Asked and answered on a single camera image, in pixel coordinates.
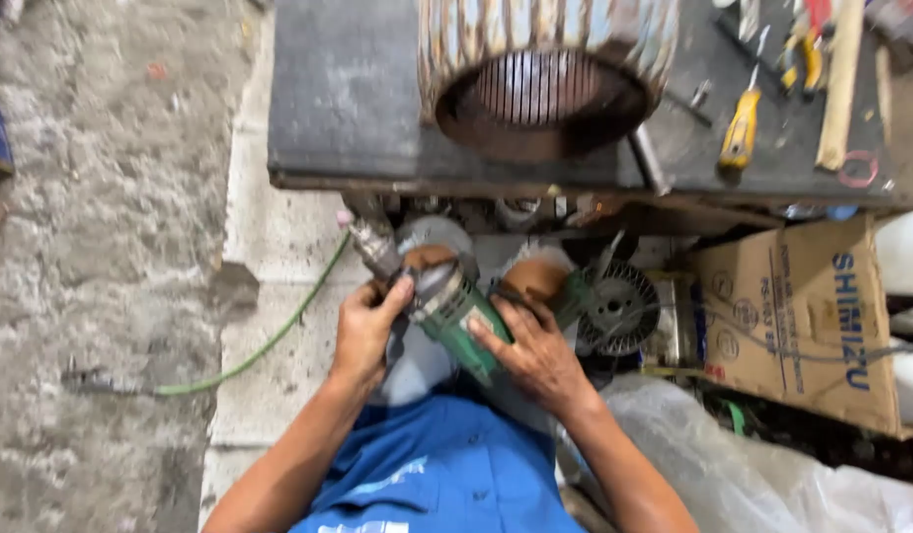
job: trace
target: plastic bag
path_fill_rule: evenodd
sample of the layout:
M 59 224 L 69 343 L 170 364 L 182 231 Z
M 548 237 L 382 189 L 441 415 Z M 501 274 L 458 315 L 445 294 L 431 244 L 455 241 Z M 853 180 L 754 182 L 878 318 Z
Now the plastic bag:
M 710 533 L 913 533 L 913 486 L 849 466 L 837 469 L 721 428 L 673 383 L 627 376 L 601 391 L 618 424 Z M 567 482 L 596 503 L 596 480 L 567 432 Z

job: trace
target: green cable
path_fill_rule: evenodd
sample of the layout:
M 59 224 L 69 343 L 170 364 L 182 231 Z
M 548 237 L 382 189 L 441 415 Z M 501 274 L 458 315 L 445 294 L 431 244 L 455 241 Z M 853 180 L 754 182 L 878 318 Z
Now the green cable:
M 291 330 L 292 326 L 296 322 L 302 320 L 302 314 L 305 313 L 305 310 L 308 308 L 308 305 L 311 304 L 311 301 L 315 299 L 315 296 L 318 294 L 318 291 L 321 290 L 321 287 L 324 285 L 324 281 L 328 278 L 328 275 L 331 274 L 331 271 L 334 269 L 335 264 L 338 262 L 338 259 L 341 257 L 344 252 L 344 248 L 347 246 L 350 234 L 345 231 L 344 237 L 342 238 L 341 244 L 338 246 L 338 249 L 335 251 L 334 255 L 331 256 L 331 261 L 328 262 L 328 265 L 324 268 L 324 271 L 318 276 L 318 281 L 315 282 L 315 285 L 311 287 L 311 292 L 308 293 L 308 296 L 305 296 L 305 299 L 302 301 L 302 304 L 298 306 L 298 309 L 282 324 L 282 327 L 275 332 L 275 335 L 269 337 L 265 344 L 263 344 L 258 350 L 252 352 L 252 355 L 249 356 L 246 360 L 237 364 L 236 367 L 228 369 L 225 372 L 221 372 L 210 378 L 206 378 L 200 381 L 194 381 L 193 383 L 185 383 L 182 385 L 160 385 L 155 387 L 153 394 L 156 396 L 176 396 L 179 394 L 191 394 L 198 393 L 200 391 L 205 391 L 211 389 L 222 383 L 229 378 L 234 378 L 246 370 L 250 366 L 255 364 L 255 361 L 259 360 L 263 356 L 269 353 L 273 349 L 275 344 L 278 344 L 279 341 L 284 338 L 285 334 Z

